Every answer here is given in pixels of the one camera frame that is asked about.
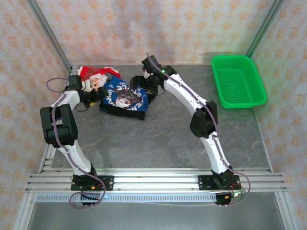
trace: floor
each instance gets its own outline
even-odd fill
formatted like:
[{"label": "floor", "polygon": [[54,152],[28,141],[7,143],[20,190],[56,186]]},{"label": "floor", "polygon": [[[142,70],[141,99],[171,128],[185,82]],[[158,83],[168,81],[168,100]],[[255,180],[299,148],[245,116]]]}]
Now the floor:
[{"label": "floor", "polygon": [[283,230],[274,193],[252,193],[240,205],[104,203],[76,210],[37,203],[28,230]]},{"label": "floor", "polygon": [[[114,68],[127,82],[135,75],[142,75],[141,66]],[[197,94],[217,103],[220,141],[231,165],[268,167],[253,110],[220,106],[211,66],[174,66],[174,69]],[[204,146],[189,129],[190,113],[171,93],[158,96],[150,104],[144,121],[108,115],[98,106],[84,113],[74,111],[78,142],[94,167],[210,168]],[[70,166],[56,152],[52,167]]]}]

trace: blue cloth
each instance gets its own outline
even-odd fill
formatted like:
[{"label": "blue cloth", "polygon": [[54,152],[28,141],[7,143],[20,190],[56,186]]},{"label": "blue cloth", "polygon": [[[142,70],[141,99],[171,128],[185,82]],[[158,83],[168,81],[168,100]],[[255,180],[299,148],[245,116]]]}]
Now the blue cloth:
[{"label": "blue cloth", "polygon": [[148,107],[148,94],[144,89],[131,90],[129,84],[113,76],[104,84],[109,96],[103,99],[104,104],[132,111],[145,111]]}]

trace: wallpaper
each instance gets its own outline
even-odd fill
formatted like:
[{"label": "wallpaper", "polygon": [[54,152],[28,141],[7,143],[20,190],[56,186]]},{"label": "wallpaper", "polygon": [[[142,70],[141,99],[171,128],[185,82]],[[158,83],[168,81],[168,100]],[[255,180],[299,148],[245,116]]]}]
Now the wallpaper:
[{"label": "wallpaper", "polygon": [[0,1],[0,15],[0,229],[10,230],[45,147],[39,109],[58,97],[45,82],[67,72],[25,0]]},{"label": "wallpaper", "polygon": [[71,65],[246,54],[274,0],[38,0]]},{"label": "wallpaper", "polygon": [[286,172],[307,229],[307,5],[285,1],[254,55],[268,101],[255,108],[274,170]]}]

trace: green plastic tray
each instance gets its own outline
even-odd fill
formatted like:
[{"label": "green plastic tray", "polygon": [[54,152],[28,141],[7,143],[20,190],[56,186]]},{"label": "green plastic tray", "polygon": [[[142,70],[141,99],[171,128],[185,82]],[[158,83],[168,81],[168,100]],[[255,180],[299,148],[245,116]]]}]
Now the green plastic tray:
[{"label": "green plastic tray", "polygon": [[244,55],[215,56],[211,63],[223,108],[252,108],[266,102],[267,94],[252,59]]}]

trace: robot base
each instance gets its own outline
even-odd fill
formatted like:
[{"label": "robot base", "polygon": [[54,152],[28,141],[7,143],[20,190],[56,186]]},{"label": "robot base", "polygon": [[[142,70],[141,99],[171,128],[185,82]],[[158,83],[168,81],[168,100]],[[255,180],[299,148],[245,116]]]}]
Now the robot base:
[{"label": "robot base", "polygon": [[[198,176],[198,185],[200,190],[240,190],[241,182],[238,175],[233,175],[225,184],[216,183],[215,175]],[[216,194],[217,205],[229,205],[232,199],[232,193]]]},{"label": "robot base", "polygon": [[[113,190],[114,176],[97,176],[96,169],[93,167],[93,165],[91,167],[90,175],[96,176],[102,180],[106,186],[106,191]],[[101,191],[103,189],[103,186],[101,186],[96,179],[88,175],[73,175],[72,177],[72,191]]]}]

